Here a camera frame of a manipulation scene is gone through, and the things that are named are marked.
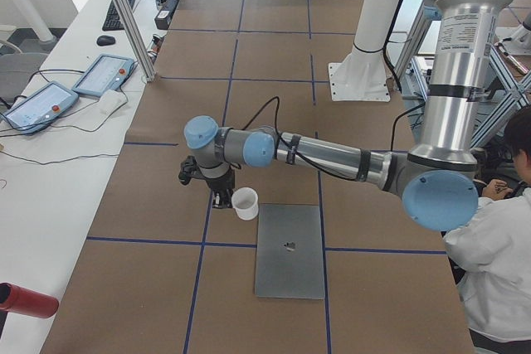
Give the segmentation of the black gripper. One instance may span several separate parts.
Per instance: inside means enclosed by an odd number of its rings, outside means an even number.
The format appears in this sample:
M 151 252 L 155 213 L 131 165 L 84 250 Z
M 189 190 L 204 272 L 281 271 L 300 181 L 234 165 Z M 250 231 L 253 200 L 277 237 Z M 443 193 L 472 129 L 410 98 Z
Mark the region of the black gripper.
M 213 208 L 232 208 L 231 197 L 235 189 L 235 172 L 232 168 L 220 177 L 207 178 L 207 185 L 213 193 Z

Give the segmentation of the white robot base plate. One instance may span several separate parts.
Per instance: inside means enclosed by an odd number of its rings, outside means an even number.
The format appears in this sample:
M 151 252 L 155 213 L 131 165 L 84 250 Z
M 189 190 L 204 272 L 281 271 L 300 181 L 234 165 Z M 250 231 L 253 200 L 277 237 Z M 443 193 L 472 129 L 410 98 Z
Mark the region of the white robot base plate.
M 367 66 L 329 63 L 328 68 L 332 101 L 390 101 L 383 63 Z

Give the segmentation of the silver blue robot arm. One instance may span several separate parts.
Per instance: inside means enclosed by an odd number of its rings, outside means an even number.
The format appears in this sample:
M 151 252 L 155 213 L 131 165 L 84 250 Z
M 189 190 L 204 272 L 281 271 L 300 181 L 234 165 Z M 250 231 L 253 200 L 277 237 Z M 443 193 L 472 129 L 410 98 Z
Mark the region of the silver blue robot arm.
M 513 0 L 423 0 L 417 18 L 439 22 L 421 124 L 407 151 L 379 153 L 330 143 L 276 125 L 221 127 L 206 115 L 184 127 L 190 155 L 178 179 L 204 181 L 216 208 L 236 204 L 237 167 L 273 161 L 312 167 L 331 177 L 366 182 L 402 200 L 406 213 L 430 230 L 453 230 L 475 214 L 478 163 L 471 150 L 479 102 L 485 93 L 499 14 Z

